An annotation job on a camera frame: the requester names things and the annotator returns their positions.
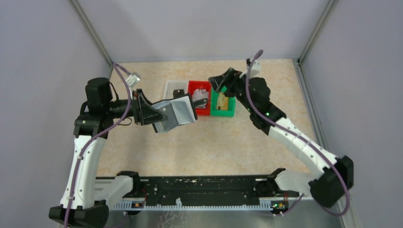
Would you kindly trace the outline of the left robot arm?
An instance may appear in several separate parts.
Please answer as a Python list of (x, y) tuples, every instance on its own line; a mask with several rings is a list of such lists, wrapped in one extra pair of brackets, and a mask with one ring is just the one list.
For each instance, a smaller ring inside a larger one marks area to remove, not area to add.
[(137, 172), (121, 171), (102, 190), (95, 190), (100, 156), (109, 132), (125, 118), (132, 117), (139, 125), (149, 125), (166, 117), (152, 108), (141, 89), (137, 74), (123, 80), (128, 98), (113, 98), (107, 78), (88, 81), (87, 100), (74, 123), (74, 157), (64, 195), (58, 206), (49, 210), (49, 218), (66, 228), (102, 228), (110, 209), (125, 195), (139, 191)]

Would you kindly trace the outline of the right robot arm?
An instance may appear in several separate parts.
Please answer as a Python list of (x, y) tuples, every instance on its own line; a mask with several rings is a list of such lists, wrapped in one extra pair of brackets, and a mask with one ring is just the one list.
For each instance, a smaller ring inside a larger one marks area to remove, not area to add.
[(343, 196), (349, 202), (354, 184), (354, 163), (320, 147), (303, 134), (287, 115), (270, 101), (271, 90), (261, 77), (247, 79), (245, 73), (229, 68), (220, 76), (208, 78), (215, 92), (236, 98), (249, 112), (253, 125), (283, 144), (309, 169), (298, 173), (278, 169), (270, 177), (274, 192), (294, 191), (313, 197), (322, 207), (330, 208)]

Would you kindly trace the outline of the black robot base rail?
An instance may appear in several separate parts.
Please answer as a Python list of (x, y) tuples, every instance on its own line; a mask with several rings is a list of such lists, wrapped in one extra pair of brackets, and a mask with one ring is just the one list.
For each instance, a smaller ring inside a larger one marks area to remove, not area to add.
[(123, 196), (113, 211), (285, 211), (295, 191), (274, 188), (266, 175), (149, 176), (140, 177), (138, 187)]

